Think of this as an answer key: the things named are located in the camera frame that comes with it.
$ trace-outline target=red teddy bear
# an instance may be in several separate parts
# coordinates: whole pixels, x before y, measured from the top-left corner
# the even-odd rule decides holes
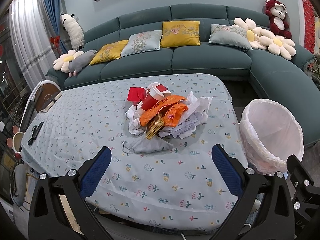
[[[275,35],[291,39],[291,32],[286,31],[289,28],[289,24],[285,21],[287,9],[284,4],[277,0],[266,0],[266,3],[266,15],[270,18],[270,30]]]

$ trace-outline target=floral tablecloth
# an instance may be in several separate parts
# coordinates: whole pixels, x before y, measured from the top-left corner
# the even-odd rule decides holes
[[[152,82],[182,96],[213,97],[207,123],[189,137],[166,138],[174,148],[155,154],[125,154],[128,131],[125,112],[132,86]],[[89,203],[141,224],[185,230],[212,230],[227,217],[237,198],[229,192],[211,159],[220,143],[247,167],[231,97],[222,81],[207,74],[180,74],[111,81],[66,90],[47,113],[39,113],[22,140],[28,161],[49,176],[62,176],[92,159],[102,146],[112,161]],[[37,140],[28,146],[34,125],[44,121]]]

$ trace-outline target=blue gripper pad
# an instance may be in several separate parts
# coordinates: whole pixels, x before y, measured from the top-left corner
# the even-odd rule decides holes
[[[105,147],[104,149],[102,149],[102,152],[100,153],[98,158],[94,161],[94,163],[91,165],[91,167],[83,176],[80,182],[79,195],[82,198],[92,196],[103,174],[107,170],[110,162],[111,162],[111,151],[108,147]]]
[[[212,147],[211,157],[232,195],[240,197],[243,193],[242,179],[228,160],[227,153],[217,145]]]

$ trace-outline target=sofa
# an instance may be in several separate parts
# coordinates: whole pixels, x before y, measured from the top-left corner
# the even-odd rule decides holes
[[[85,67],[77,76],[50,69],[47,76],[55,78],[62,89],[121,80],[127,78],[207,73],[221,80],[247,80],[260,98],[268,98],[287,107],[299,122],[306,147],[320,140],[320,92],[304,73],[314,60],[311,52],[296,44],[297,54],[288,61],[268,51],[243,52],[233,47],[209,44],[211,24],[233,25],[240,17],[250,18],[257,26],[269,29],[265,14],[232,6],[212,4],[178,4],[125,14],[98,25],[84,33],[83,51],[129,39],[130,35],[162,30],[164,21],[200,21],[200,46],[165,48],[129,55],[107,63]]]

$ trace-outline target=curtain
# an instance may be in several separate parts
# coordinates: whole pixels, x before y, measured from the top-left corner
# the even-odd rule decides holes
[[[44,0],[44,4],[56,34],[55,36],[58,36],[60,33],[60,0]],[[59,44],[62,54],[67,53],[68,50],[61,40]]]
[[[55,31],[43,0],[13,0],[9,9],[14,53],[30,89],[45,80],[57,56],[50,37]]]

